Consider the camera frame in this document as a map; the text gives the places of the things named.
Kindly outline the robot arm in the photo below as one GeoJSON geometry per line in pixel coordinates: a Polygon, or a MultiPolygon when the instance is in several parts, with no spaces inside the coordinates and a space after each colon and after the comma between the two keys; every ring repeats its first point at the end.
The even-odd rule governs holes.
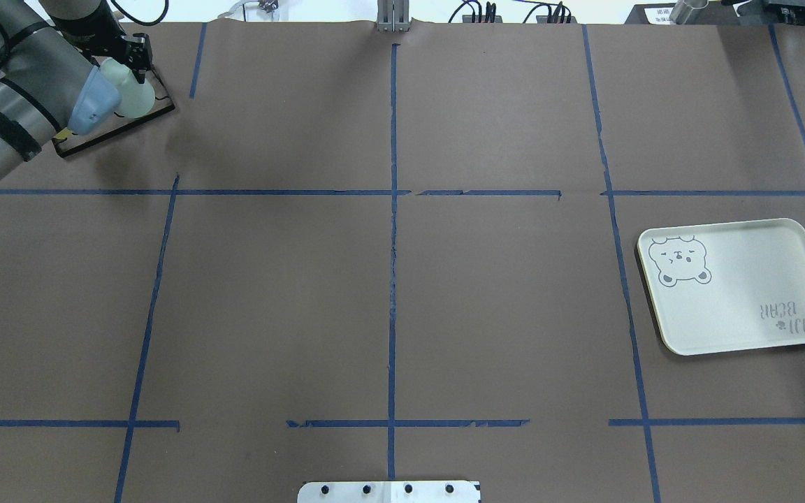
{"type": "Polygon", "coordinates": [[[118,108],[120,92],[95,57],[152,69],[146,33],[127,33],[108,1],[0,1],[0,181],[61,131],[87,135],[118,108]]]}

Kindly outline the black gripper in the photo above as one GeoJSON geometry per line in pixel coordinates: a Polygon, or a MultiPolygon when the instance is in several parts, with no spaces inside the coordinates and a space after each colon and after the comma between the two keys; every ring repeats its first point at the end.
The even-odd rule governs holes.
{"type": "Polygon", "coordinates": [[[53,22],[86,57],[111,57],[132,71],[150,70],[150,37],[125,32],[106,1],[55,1],[53,22]]]}

